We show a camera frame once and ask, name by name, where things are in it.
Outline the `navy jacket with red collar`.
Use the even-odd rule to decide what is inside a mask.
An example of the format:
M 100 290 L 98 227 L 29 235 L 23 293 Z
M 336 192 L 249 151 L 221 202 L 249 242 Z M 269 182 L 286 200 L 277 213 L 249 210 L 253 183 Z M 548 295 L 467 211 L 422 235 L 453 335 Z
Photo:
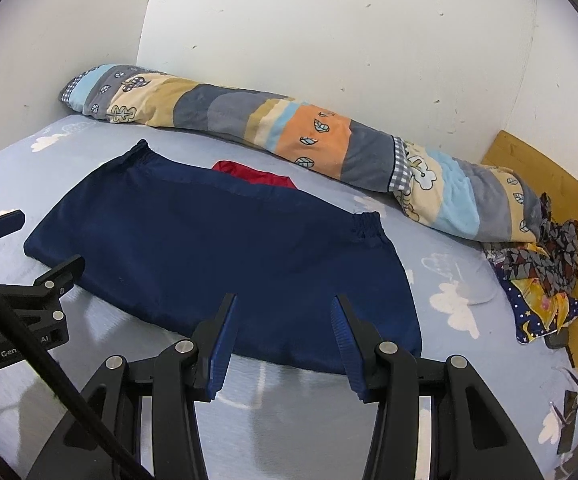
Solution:
M 75 185 L 24 252 L 46 266 L 82 256 L 83 289 L 182 335 L 234 294 L 240 356 L 341 373 L 330 321 L 338 295 L 383 338 L 423 348 L 379 214 L 173 162 L 146 141 Z

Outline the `patchwork rolled quilt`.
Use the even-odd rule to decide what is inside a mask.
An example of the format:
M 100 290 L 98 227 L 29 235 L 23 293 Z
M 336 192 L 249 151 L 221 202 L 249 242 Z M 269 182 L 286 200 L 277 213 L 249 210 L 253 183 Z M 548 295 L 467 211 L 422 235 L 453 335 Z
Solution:
M 423 148 L 289 96 L 104 64 L 72 78 L 59 99 L 91 118 L 208 133 L 391 194 L 411 220 L 465 240 L 534 243 L 550 214 L 513 170 Z

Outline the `patterned crumpled clothes pile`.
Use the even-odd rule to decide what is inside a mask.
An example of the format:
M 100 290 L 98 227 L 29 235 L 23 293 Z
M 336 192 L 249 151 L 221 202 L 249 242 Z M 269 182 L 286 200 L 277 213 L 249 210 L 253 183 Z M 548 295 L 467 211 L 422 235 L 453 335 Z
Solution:
M 540 204 L 535 242 L 483 246 L 512 308 L 519 344 L 558 335 L 578 319 L 578 222 L 555 221 L 546 193 Z

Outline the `dark object at bed edge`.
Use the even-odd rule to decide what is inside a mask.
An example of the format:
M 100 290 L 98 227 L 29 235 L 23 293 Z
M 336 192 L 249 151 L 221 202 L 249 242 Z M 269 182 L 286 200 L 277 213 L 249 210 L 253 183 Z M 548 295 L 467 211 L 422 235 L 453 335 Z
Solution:
M 564 327 L 557 333 L 548 334 L 545 337 L 545 345 L 550 350 L 565 350 L 569 362 L 569 367 L 555 366 L 555 370 L 562 373 L 570 383 L 564 392 L 562 408 L 551 403 L 560 428 L 557 454 L 562 455 L 569 453 L 572 449 L 578 416 L 578 376 L 574 372 L 574 355 L 569 348 L 569 328 Z

